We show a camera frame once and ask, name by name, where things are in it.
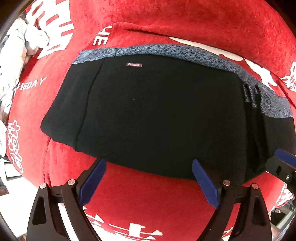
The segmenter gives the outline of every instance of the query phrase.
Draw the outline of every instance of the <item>metal rivet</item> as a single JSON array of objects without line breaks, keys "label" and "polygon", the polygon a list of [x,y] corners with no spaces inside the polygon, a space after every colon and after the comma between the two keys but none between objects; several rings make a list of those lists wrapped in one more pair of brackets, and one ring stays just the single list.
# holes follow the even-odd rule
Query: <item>metal rivet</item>
[{"label": "metal rivet", "polygon": [[70,186],[72,186],[72,185],[74,185],[75,184],[75,180],[74,179],[70,179],[69,181],[68,181],[68,185],[70,185]]},{"label": "metal rivet", "polygon": [[46,183],[42,183],[42,184],[40,184],[39,187],[40,187],[41,189],[45,188],[45,187],[46,187]]},{"label": "metal rivet", "polygon": [[252,184],[252,188],[254,188],[254,189],[256,189],[256,190],[257,190],[257,189],[259,188],[259,186],[258,186],[258,184],[257,184],[257,183],[253,183],[253,184]]},{"label": "metal rivet", "polygon": [[223,185],[225,185],[225,186],[230,186],[230,181],[228,181],[228,180],[223,180]]}]

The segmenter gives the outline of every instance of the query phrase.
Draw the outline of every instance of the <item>heathered blue-gray fabric trim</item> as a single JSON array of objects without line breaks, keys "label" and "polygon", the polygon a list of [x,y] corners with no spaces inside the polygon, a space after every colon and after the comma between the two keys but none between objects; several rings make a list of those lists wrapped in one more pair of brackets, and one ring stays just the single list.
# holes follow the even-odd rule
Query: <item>heathered blue-gray fabric trim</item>
[{"label": "heathered blue-gray fabric trim", "polygon": [[266,116],[273,118],[287,118],[293,116],[289,102],[286,98],[277,96],[277,94],[274,93],[270,88],[256,80],[246,70],[244,70],[236,63],[197,47],[184,45],[152,44],[136,45],[125,48],[91,49],[81,51],[77,59],[72,64],[80,64],[86,61],[93,61],[107,57],[133,54],[162,55],[187,60],[207,67],[233,72],[245,84],[244,94],[246,102],[251,102],[253,107],[257,107],[255,102],[255,94],[260,93],[261,112],[264,113]]}]

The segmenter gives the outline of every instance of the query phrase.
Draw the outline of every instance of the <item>red plush surface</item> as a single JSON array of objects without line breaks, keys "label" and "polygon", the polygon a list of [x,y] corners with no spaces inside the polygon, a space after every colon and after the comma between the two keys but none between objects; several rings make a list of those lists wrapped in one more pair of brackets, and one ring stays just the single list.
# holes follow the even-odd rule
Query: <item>red plush surface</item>
[{"label": "red plush surface", "polygon": [[[54,142],[40,130],[40,123],[71,62],[83,49],[180,44],[169,37],[224,49],[270,70],[278,85],[271,87],[289,99],[296,114],[296,93],[280,79],[293,78],[291,66],[296,62],[296,39],[263,0],[56,0],[51,5],[46,0],[41,2],[32,5],[36,9],[40,4],[34,12],[36,18],[41,16],[39,23],[45,21],[50,30],[58,31],[68,24],[73,24],[74,29],[61,32],[61,37],[73,34],[64,50],[59,50],[63,39],[52,46],[59,51],[37,59],[39,52],[31,59],[9,116],[8,137],[15,142],[10,143],[8,157],[13,158],[15,167],[36,186],[43,182],[52,186],[64,184],[77,178],[94,161],[93,157]],[[70,22],[65,17],[69,13]],[[97,33],[107,26],[112,26],[106,29],[110,34],[99,35],[108,38],[106,43],[103,40],[101,45],[94,46]],[[245,60],[234,62],[261,81]],[[260,185],[269,211],[291,198],[283,182],[268,173],[252,182]],[[146,240],[150,236],[159,241],[196,240],[214,211],[195,181],[161,177],[114,164],[107,165],[107,172],[86,207],[97,230],[112,233],[113,240]],[[235,214],[234,211],[227,230],[233,226]],[[144,227],[139,235],[130,232],[133,226],[130,224],[135,223]]]}]

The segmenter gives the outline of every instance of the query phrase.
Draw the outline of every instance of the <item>black fabric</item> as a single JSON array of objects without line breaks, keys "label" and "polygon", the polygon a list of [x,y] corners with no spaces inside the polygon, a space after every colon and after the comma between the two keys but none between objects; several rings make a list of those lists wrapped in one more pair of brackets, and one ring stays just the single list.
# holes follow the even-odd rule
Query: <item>black fabric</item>
[{"label": "black fabric", "polygon": [[[283,130],[270,134],[274,124]],[[168,177],[195,179],[192,161],[202,158],[238,185],[264,171],[277,145],[295,152],[293,119],[266,118],[245,103],[234,73],[155,55],[72,65],[41,130],[77,151]]]}]

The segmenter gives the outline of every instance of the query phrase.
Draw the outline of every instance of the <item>blue gripper pad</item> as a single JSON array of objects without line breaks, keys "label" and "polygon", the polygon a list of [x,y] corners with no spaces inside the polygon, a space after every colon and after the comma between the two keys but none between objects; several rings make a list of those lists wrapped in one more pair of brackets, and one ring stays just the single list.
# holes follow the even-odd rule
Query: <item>blue gripper pad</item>
[{"label": "blue gripper pad", "polygon": [[281,159],[282,161],[284,161],[285,163],[291,165],[292,167],[296,168],[296,156],[288,153],[288,152],[285,152],[284,150],[282,149],[277,149],[275,152],[274,152],[274,155]]},{"label": "blue gripper pad", "polygon": [[80,198],[79,198],[79,206],[83,207],[83,205],[88,204],[98,187],[100,181],[102,180],[105,172],[106,172],[107,164],[104,159],[101,159],[94,170],[90,173],[88,178],[82,184],[80,188]]},{"label": "blue gripper pad", "polygon": [[192,171],[207,199],[207,202],[218,209],[220,206],[220,201],[218,199],[218,189],[196,159],[193,160]]}]

